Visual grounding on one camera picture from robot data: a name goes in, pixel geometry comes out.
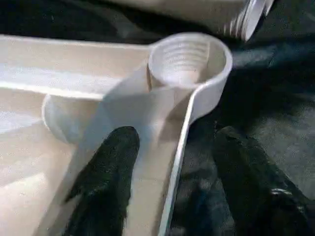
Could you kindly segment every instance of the white plastic part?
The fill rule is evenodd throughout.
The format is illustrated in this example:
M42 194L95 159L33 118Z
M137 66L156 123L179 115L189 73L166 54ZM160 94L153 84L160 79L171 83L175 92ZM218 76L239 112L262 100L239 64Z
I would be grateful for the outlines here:
M45 126L65 143L77 144L95 113L92 100L46 95L42 105Z
M264 15L267 16L271 10L272 5L274 4L275 0L266 0L266 5L264 9Z
M266 0L110 1L196 22L217 34L247 41L252 36L263 14Z
M266 0L250 0L245 11L241 28L241 38L249 40L253 35L266 6Z

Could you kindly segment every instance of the plastic rim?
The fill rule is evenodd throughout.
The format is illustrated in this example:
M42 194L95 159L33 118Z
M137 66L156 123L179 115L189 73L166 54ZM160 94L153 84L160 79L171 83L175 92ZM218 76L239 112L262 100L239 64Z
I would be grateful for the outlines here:
M271 10L272 5L274 4L275 0L266 0L266 5L264 9L264 15L267 16Z
M219 45L220 48L222 48L222 50L224 52L224 56L225 56L225 65L224 65L223 69L221 70L221 72L219 74L215 75L211 79L219 79L219 78L224 78L225 76L227 76L229 74L231 68L232 68L232 54L231 54L231 51L229 50L229 48L223 42L221 42L219 39L217 39L213 36L210 36L208 34L203 34L203 33L196 33L196 32L179 33L179 34L169 36L169 37L159 41L155 45L155 47L152 49L150 56L149 56L148 68L149 68L150 73L157 80L159 80L163 83L166 82L163 78L161 78L160 74L157 72L156 67L154 66L154 63L153 63L153 55L156 52L156 50L159 50L160 47L163 47L164 45L169 44L172 41L177 41L180 39L187 39L187 38L188 39L194 39L194 38L201 38L201 37ZM207 81L190 85L189 88L195 89L206 82Z
M254 33L260 17L265 9L266 0L250 0L249 5L246 9L241 38L245 41L249 40L249 38Z

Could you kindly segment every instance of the cylindrical plastic part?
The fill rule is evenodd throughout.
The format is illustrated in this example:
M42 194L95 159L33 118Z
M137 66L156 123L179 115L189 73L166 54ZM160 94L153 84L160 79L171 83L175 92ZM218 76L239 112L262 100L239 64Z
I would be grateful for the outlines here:
M266 0L266 5L264 9L264 15L267 16L271 10L272 5L274 4L275 0Z
M46 95L42 119L53 135L65 142L78 143L95 113L97 101Z
M150 54L151 85L195 89L219 77L230 60L228 47L212 36L176 34L158 42Z
M245 11L240 37L247 41L254 33L265 9L266 0L251 0Z
M266 0L110 0L202 24L212 32L248 40Z

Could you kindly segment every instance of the black fabric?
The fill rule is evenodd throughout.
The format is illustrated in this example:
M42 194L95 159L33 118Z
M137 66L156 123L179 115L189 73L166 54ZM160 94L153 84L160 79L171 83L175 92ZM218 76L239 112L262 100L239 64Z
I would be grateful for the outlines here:
M310 200L257 140L227 126L216 133L212 153L238 235L315 235Z
M139 147L137 131L128 126L103 141L65 200L80 195L64 236L122 235Z
M258 140L309 198L315 198L315 4L278 0L246 44L221 38L233 71L220 104L189 130L171 235L232 235L234 222L212 160L212 140L233 125ZM0 33L152 43L201 26L97 0L2 0Z

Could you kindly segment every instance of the circular opening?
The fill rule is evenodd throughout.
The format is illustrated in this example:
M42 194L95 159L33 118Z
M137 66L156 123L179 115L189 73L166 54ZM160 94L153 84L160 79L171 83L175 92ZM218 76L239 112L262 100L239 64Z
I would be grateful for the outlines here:
M196 88L224 71L227 55L229 49L209 35L171 36L159 42L150 54L152 85Z
M46 95L42 104L45 126L59 140L78 143L95 113L97 102Z
M266 0L251 0L249 6L246 10L244 23L243 23L243 30L242 30L242 37L245 41L249 40L249 38L254 33L259 19L262 15L262 12L265 8Z
M267 16L271 10L272 5L274 4L275 0L266 0L266 5L264 9L264 14Z

